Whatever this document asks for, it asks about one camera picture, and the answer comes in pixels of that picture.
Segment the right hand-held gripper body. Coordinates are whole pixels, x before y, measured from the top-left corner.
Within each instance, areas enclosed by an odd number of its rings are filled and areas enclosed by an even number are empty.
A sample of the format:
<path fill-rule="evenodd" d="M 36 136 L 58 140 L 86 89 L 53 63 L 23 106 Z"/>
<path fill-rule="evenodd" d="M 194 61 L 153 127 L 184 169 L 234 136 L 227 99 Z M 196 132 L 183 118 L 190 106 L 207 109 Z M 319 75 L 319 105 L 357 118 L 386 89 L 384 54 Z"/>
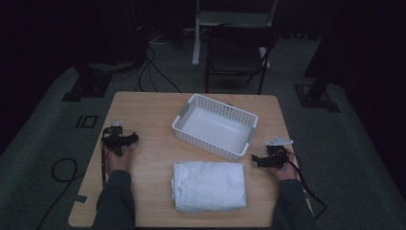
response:
<path fill-rule="evenodd" d="M 281 169 L 288 161 L 288 152 L 285 148 L 286 145 L 293 144 L 290 139 L 276 137 L 266 143 L 268 152 L 268 167 Z"/>

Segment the person's left hand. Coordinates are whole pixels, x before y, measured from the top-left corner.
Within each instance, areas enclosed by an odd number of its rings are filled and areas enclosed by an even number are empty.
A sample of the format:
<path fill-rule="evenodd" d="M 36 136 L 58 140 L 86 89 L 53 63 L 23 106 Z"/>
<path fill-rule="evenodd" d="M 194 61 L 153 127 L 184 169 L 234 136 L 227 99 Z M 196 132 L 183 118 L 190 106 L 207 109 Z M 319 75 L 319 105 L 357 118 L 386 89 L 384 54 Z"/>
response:
<path fill-rule="evenodd" d="M 106 150 L 105 170 L 108 175 L 111 175 L 114 171 L 129 172 L 132 147 L 123 148 L 123 152 L 123 155 L 119 156 L 113 150 Z"/>

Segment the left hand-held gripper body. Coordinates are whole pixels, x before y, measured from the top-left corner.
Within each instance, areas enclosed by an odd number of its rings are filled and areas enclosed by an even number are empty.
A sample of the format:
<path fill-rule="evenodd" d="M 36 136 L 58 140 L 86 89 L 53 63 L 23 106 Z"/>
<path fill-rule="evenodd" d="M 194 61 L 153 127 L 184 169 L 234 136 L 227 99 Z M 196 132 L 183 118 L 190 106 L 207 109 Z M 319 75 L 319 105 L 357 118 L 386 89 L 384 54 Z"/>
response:
<path fill-rule="evenodd" d="M 117 156 L 123 155 L 125 137 L 123 136 L 123 122 L 107 123 L 107 127 L 102 131 L 102 148 L 113 151 Z"/>

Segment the white folded towel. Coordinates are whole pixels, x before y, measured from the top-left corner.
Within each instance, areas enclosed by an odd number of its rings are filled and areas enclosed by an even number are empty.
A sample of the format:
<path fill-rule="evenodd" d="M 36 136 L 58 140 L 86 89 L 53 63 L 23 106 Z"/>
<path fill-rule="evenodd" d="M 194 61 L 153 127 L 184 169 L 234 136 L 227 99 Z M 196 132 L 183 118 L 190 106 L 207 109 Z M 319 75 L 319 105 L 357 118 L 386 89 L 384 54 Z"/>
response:
<path fill-rule="evenodd" d="M 239 163 L 177 162 L 171 187 L 178 212 L 226 212 L 246 207 L 244 168 Z"/>

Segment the black stand with base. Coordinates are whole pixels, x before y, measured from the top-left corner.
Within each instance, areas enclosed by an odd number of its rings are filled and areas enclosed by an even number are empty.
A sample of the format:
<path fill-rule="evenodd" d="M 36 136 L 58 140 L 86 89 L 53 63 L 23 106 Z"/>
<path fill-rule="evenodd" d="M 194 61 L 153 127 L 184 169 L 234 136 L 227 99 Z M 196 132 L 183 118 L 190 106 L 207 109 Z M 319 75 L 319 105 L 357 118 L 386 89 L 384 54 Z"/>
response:
<path fill-rule="evenodd" d="M 324 108 L 330 113 L 340 113 L 341 110 L 327 92 L 331 82 L 331 74 L 328 68 L 332 61 L 328 57 L 329 48 L 325 40 L 320 37 L 319 45 L 309 62 L 305 72 L 305 78 L 314 78 L 312 84 L 294 83 L 294 88 L 302 107 Z"/>

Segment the black stand base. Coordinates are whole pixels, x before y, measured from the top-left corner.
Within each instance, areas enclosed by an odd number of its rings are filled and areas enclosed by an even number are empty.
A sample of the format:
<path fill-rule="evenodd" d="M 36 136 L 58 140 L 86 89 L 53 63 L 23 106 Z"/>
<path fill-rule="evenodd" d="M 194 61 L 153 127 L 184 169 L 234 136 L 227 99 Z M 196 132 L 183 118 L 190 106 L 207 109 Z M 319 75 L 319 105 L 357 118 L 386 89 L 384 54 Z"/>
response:
<path fill-rule="evenodd" d="M 79 102 L 82 98 L 103 98 L 112 75 L 92 68 L 87 63 L 74 65 L 78 73 L 77 81 L 70 92 L 62 100 L 64 102 Z"/>

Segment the person's right hand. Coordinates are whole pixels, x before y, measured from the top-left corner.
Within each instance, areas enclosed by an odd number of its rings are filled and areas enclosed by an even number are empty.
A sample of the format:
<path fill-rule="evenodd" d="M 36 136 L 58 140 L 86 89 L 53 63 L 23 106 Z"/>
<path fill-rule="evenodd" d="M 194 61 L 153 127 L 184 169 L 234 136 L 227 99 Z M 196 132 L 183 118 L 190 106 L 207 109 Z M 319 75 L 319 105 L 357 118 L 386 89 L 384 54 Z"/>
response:
<path fill-rule="evenodd" d="M 295 154 L 291 151 L 287 154 L 288 162 L 284 164 L 281 169 L 275 169 L 273 174 L 279 181 L 283 180 L 298 180 L 299 176 L 296 172 L 295 165 L 293 161 L 295 160 Z"/>

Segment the white plastic basket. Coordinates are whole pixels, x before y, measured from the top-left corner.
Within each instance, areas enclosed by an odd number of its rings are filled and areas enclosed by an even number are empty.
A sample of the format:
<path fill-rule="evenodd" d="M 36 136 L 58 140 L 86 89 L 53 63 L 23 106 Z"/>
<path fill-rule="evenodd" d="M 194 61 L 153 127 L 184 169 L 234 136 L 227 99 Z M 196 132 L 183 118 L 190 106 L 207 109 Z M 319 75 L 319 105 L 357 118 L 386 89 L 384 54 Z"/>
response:
<path fill-rule="evenodd" d="M 179 140 L 238 162 L 250 146 L 258 120 L 256 114 L 193 94 L 171 127 Z"/>

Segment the white metal table frame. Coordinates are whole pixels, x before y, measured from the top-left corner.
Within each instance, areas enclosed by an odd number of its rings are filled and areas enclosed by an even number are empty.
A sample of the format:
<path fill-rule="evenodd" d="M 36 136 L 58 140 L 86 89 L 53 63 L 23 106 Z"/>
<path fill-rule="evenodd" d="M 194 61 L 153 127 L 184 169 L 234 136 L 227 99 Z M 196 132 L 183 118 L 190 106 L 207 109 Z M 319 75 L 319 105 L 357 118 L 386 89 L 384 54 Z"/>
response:
<path fill-rule="evenodd" d="M 279 0 L 271 0 L 269 12 L 231 12 L 231 11 L 202 11 L 200 0 L 195 0 L 194 16 L 194 45 L 192 65 L 200 63 L 200 35 L 201 27 L 212 27 L 219 24 L 241 24 L 247 26 L 271 26 Z"/>

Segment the black folding chair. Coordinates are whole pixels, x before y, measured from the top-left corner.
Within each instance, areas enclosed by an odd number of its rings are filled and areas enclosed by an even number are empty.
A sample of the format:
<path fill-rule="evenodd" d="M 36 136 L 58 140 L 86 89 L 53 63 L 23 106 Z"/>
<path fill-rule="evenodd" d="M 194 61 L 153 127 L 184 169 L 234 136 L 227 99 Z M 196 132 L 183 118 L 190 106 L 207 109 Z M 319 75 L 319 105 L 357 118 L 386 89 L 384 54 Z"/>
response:
<path fill-rule="evenodd" d="M 269 55 L 280 33 L 269 26 L 219 24 L 211 27 L 205 67 L 205 92 L 210 76 L 244 76 L 250 82 L 260 75 L 257 94 L 261 93 Z"/>

